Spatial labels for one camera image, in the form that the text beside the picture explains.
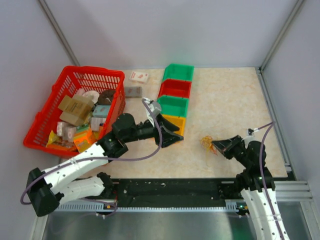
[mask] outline brown round object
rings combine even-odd
[[[113,90],[113,89],[108,89],[103,91],[98,98],[98,104],[111,105],[112,100],[114,99],[115,93],[116,93],[116,90]]]

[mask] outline red plastic crate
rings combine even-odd
[[[112,129],[112,124],[124,111],[126,105],[124,79],[125,74],[122,71],[94,66],[66,66],[52,86],[52,92],[44,107],[35,116],[23,144],[28,148],[38,149],[62,158],[76,156],[78,152],[46,148],[51,130],[56,132],[57,122],[60,121],[62,111],[58,109],[58,105],[64,96],[72,97],[80,88],[86,91],[95,90],[99,93],[114,89],[115,95],[100,134],[101,138]]]
[[[166,79],[161,84],[158,98],[162,95],[168,95],[188,99],[190,96],[191,83],[191,81]]]

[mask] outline yellow bin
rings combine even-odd
[[[174,125],[178,126],[180,128],[179,131],[175,131],[176,134],[179,134],[181,136],[184,135],[185,132],[185,125],[186,125],[186,118],[181,116],[171,116],[171,115],[162,115],[165,119],[167,119],[169,122],[173,123]]]

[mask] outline green container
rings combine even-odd
[[[175,96],[161,96],[157,102],[161,105],[161,113],[176,117],[187,117],[189,99]]]
[[[194,75],[194,66],[172,63],[164,70],[162,82],[166,79],[178,79],[192,81]]]

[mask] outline plastic storage bin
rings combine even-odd
[[[157,102],[161,105],[162,114],[175,117],[187,117],[189,100],[175,96],[161,96]]]
[[[52,86],[52,92],[44,107],[35,116],[23,144],[28,148],[38,149],[62,158],[76,156],[78,152],[46,148],[50,131],[56,132],[57,122],[62,113],[58,105],[65,95],[72,97],[80,88],[86,91],[95,90],[99,93],[114,89],[115,95],[100,134],[101,138],[112,129],[112,124],[124,111],[126,105],[124,79],[125,74],[122,71],[93,66],[66,66]]]
[[[164,70],[162,82],[166,79],[177,79],[192,81],[194,75],[194,66],[172,63]]]
[[[167,79],[161,84],[158,98],[162,95],[168,95],[188,99],[190,96],[191,83],[191,81]]]
[[[170,116],[170,115],[162,115],[165,119],[167,119],[169,122],[173,123],[174,125],[178,126],[180,128],[179,131],[175,131],[176,134],[179,134],[181,136],[184,135],[185,132],[185,125],[186,125],[186,118],[180,117],[180,116]]]

